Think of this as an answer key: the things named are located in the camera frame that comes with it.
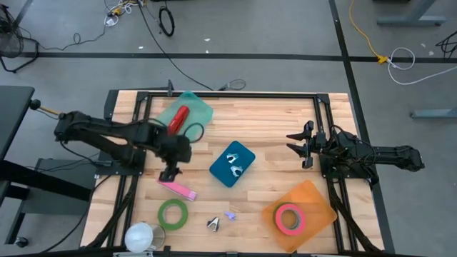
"small metal clip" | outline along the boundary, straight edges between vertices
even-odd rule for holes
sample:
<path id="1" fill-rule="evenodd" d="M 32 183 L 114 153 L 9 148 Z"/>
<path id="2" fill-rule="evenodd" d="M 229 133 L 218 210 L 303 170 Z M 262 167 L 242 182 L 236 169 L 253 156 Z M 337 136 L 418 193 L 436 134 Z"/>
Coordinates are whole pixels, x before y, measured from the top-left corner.
<path id="1" fill-rule="evenodd" d="M 213 232 L 217 232 L 217 230 L 219 229 L 219 218 L 218 217 L 213 218 L 212 220 L 208 221 L 208 223 L 206 224 L 206 226 L 208 228 L 211 228 L 212 225 L 214 225 Z"/>
<path id="2" fill-rule="evenodd" d="M 237 153 L 229 153 L 227 154 L 227 160 L 230 164 L 232 164 L 238 158 Z"/>
<path id="3" fill-rule="evenodd" d="M 236 173 L 237 171 L 239 171 L 240 174 L 243 173 L 243 168 L 241 168 L 241 167 L 232 166 L 232 167 L 230 167 L 230 169 L 231 169 L 231 173 L 232 173 L 233 176 L 235 176 L 235 177 L 239 177 L 239 175 Z"/>

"red marker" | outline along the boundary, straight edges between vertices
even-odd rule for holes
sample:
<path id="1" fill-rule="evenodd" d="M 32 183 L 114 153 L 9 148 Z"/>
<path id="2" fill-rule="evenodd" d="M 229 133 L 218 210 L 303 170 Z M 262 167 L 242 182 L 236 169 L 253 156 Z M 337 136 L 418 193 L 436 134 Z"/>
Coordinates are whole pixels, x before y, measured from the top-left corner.
<path id="1" fill-rule="evenodd" d="M 169 135 L 176 135 L 179 132 L 184 122 L 186 121 L 189 112 L 190 110 L 187 106 L 179 107 L 178 112 L 170 121 Z"/>

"gray floor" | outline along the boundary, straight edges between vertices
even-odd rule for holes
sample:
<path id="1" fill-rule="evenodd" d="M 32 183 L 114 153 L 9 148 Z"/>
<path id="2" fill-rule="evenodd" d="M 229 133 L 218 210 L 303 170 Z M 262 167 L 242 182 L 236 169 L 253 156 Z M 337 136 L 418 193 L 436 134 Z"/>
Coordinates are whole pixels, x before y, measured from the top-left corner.
<path id="1" fill-rule="evenodd" d="M 25 0 L 3 0 L 3 3 L 9 5 L 11 13 L 16 16 Z M 390 55 L 396 47 L 405 46 L 417 56 L 428 57 L 429 51 L 433 51 L 433 57 L 441 57 L 441 51 L 434 44 L 455 31 L 455 1 L 437 1 L 428 12 L 448 17 L 449 22 L 441 27 L 387 28 L 376 25 L 377 15 L 407 12 L 415 3 L 412 1 L 404 6 L 358 0 L 353 17 L 370 35 L 379 54 Z M 349 0 L 337 1 L 348 52 L 351 56 L 371 56 L 364 38 L 354 31 L 348 20 L 349 4 Z M 159 6 L 152 4 L 154 14 Z M 327 1 L 188 0 L 171 1 L 169 8 L 176 19 L 173 38 L 158 35 L 159 30 L 150 19 L 153 32 L 167 52 L 341 54 Z M 102 0 L 34 0 L 21 26 L 43 45 L 62 47 L 72 42 L 74 32 L 79 32 L 83 40 L 100 34 L 103 10 Z M 138 9 L 122 16 L 119 24 L 107 29 L 106 35 L 97 42 L 73 46 L 67 51 L 160 52 Z M 13 66 L 24 59 L 7 61 Z M 176 64 L 215 89 L 232 79 L 241 78 L 248 83 L 247 91 L 349 92 L 340 61 L 179 59 Z M 352 63 L 352 67 L 372 143 L 380 146 L 412 145 L 421 150 L 427 165 L 418 173 L 378 167 L 396 252 L 420 256 L 455 255 L 457 161 L 453 153 L 457 151 L 457 122 L 412 120 L 408 113 L 414 109 L 457 106 L 453 88 L 457 71 L 420 84 L 399 86 L 388 77 L 386 66 Z M 412 81 L 451 67 L 451 64 L 418 64 L 411 71 L 394 72 L 394 75 L 398 80 Z M 185 79 L 166 59 L 42 58 L 18 74 L 0 71 L 0 84 L 33 86 L 36 89 L 34 97 L 41 99 L 44 105 L 60 111 L 77 109 L 93 116 L 102 115 L 109 89 L 164 86 L 167 79 L 171 79 L 177 89 L 201 89 Z M 7 159 L 34 165 L 37 158 L 75 158 L 54 142 L 54 126 L 55 121 L 28 112 Z M 96 152 L 78 143 L 70 147 L 86 155 Z M 0 241 L 6 236 L 17 204 L 8 200 L 0 209 Z M 20 235 L 30 238 L 31 245 L 23 249 L 0 246 L 1 255 L 41 251 L 58 241 L 78 219 L 77 216 L 27 216 Z M 76 248 L 81 233 L 82 228 L 79 228 L 57 249 Z"/>

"orange plastic tray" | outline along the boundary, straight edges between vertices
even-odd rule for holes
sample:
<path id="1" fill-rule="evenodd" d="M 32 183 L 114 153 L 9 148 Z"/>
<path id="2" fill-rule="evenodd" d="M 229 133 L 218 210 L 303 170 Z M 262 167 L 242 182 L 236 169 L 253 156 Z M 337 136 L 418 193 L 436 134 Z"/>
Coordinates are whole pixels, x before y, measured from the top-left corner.
<path id="1" fill-rule="evenodd" d="M 305 229 L 298 236 L 287 236 L 279 231 L 274 222 L 276 209 L 282 203 L 294 203 L 305 213 Z M 294 252 L 299 246 L 315 236 L 319 231 L 336 220 L 336 213 L 323 198 L 311 181 L 304 181 L 267 206 L 262 211 L 262 219 L 270 228 L 278 244 L 288 253 Z M 290 226 L 295 223 L 292 213 L 284 213 L 282 221 Z"/>

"pink tape roll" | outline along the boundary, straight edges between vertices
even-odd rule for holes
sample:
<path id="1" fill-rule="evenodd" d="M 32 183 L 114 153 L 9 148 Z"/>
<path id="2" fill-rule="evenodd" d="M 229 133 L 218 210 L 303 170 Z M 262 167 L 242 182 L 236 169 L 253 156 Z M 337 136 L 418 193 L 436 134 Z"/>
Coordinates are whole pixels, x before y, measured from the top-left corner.
<path id="1" fill-rule="evenodd" d="M 296 216 L 296 222 L 290 228 L 286 227 L 281 219 L 284 211 L 292 211 Z M 274 221 L 278 229 L 287 236 L 298 236 L 305 230 L 305 213 L 293 203 L 279 206 L 274 214 Z"/>

